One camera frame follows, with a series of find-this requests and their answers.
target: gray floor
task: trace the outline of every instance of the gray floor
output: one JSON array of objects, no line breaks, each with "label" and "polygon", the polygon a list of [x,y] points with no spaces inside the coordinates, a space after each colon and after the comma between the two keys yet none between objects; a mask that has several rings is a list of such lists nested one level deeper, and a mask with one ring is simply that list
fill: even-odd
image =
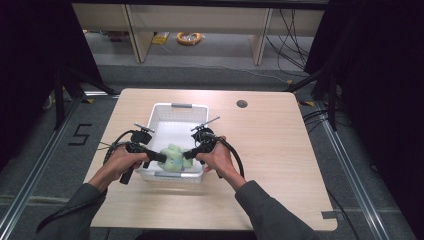
[{"label": "gray floor", "polygon": [[[90,33],[86,37],[105,83],[117,90],[141,87],[281,91],[287,87],[288,80],[296,82],[302,79],[279,71],[276,53],[269,44],[265,47],[262,64],[254,66],[248,37],[242,35],[205,34],[198,45],[187,47],[177,44],[175,34],[171,33],[165,46],[151,47],[143,64],[135,63],[129,42],[111,43],[107,36],[99,33]],[[281,45],[278,37],[271,37],[271,41]],[[306,50],[312,41],[312,38],[299,38],[300,45]],[[289,50],[286,53],[301,62],[296,53]],[[287,61],[281,60],[280,67],[289,73],[303,75]],[[310,84],[297,91],[298,100],[310,100],[313,86]],[[90,86],[84,88],[95,90]],[[85,177],[115,103],[116,99],[96,98],[91,104],[80,104],[9,239],[33,238],[38,222],[72,196]],[[316,108],[302,106],[300,110],[304,115]],[[354,127],[349,126],[349,119],[343,112],[337,116],[338,134],[390,239],[415,239],[380,176],[370,169],[371,160]],[[53,133],[54,121],[54,109],[47,109],[40,115],[21,154],[0,173],[0,214],[7,211],[13,196],[24,184]],[[69,146],[70,142],[81,141],[73,136],[79,124],[92,124],[81,129],[90,137],[83,146]],[[327,188],[347,212],[360,239],[374,239],[322,124],[316,128],[315,123],[306,127],[311,131],[311,143]],[[332,203],[334,209],[340,212],[335,202]],[[105,239],[107,231],[93,228],[92,239]],[[141,229],[111,229],[108,239],[134,239],[141,233]],[[322,239],[355,239],[346,219],[339,220],[335,231],[319,232],[319,235]]]}]

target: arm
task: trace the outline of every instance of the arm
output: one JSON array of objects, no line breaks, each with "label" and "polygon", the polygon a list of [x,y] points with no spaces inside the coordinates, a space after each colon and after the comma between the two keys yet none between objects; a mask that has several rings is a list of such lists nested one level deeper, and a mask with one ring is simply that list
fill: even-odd
[{"label": "arm", "polygon": [[63,208],[40,223],[43,227],[36,239],[89,239],[91,221],[103,204],[107,187],[130,166],[138,168],[142,161],[148,161],[145,153],[128,153],[124,147],[118,147]]},{"label": "arm", "polygon": [[216,170],[233,187],[258,239],[319,239],[308,225],[270,197],[255,181],[246,182],[234,168],[229,150],[220,142],[212,152],[199,153],[196,158],[208,164],[205,172]]}]

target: tape roll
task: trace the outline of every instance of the tape roll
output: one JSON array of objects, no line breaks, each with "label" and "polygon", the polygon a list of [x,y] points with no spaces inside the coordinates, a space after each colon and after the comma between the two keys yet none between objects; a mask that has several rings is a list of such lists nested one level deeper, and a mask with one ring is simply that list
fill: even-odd
[{"label": "tape roll", "polygon": [[180,32],[177,34],[177,42],[183,45],[195,45],[202,39],[200,33],[185,33]]}]

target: table top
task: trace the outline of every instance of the table top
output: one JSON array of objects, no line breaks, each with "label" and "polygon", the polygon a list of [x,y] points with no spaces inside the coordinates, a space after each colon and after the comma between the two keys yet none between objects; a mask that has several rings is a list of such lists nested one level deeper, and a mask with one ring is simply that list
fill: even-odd
[{"label": "table top", "polygon": [[[238,107],[239,100],[246,101],[247,107]],[[216,135],[225,135],[236,149],[246,180],[257,181],[314,230],[336,229],[336,219],[323,219],[321,214],[333,208],[293,94],[125,89],[101,141],[112,143],[125,131],[136,130],[134,122],[147,126],[156,103],[207,105],[209,119],[221,117],[208,127]],[[105,154],[106,150],[96,152],[86,181],[101,167]],[[249,218],[234,198],[234,190],[215,172],[204,174],[201,183],[144,181],[134,172],[128,185],[119,181],[110,185],[92,226],[252,229]]]}]

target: round hole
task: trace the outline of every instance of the round hole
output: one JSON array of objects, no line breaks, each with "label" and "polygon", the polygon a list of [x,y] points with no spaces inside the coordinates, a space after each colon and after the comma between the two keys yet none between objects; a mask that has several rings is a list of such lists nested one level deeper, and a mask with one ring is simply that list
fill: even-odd
[{"label": "round hole", "polygon": [[237,101],[237,106],[238,106],[239,108],[245,108],[245,107],[247,107],[247,102],[246,102],[246,101],[244,101],[244,100],[238,100],[238,101]]}]

